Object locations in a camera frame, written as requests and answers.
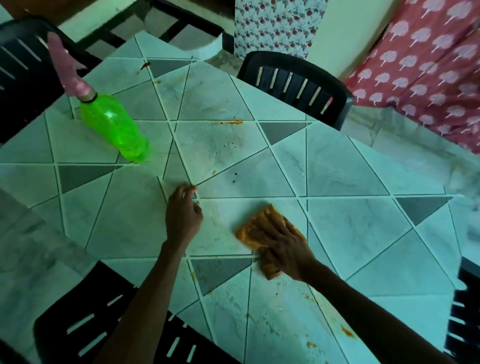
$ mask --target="floral patterned fabric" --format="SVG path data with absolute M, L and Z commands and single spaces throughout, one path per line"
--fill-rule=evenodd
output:
M 479 25 L 479 1 L 406 0 L 345 85 L 479 154 Z
M 327 0 L 237 0 L 234 53 L 272 50 L 306 58 Z

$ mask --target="table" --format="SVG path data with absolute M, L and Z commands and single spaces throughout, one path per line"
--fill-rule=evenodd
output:
M 236 240 L 269 203 L 321 262 L 443 346 L 462 287 L 462 197 L 145 32 L 85 79 L 114 94 L 150 140 L 144 165 L 91 131 L 65 96 L 0 149 L 0 188 L 75 241 L 70 258 L 86 249 L 139 286 L 166 238 L 166 198 L 190 181 L 204 223 L 169 309 L 240 362 L 377 362 L 320 293 L 285 275 L 267 281 Z M 0 277 L 5 295 L 11 276 Z M 7 341 L 34 357 L 27 337 Z

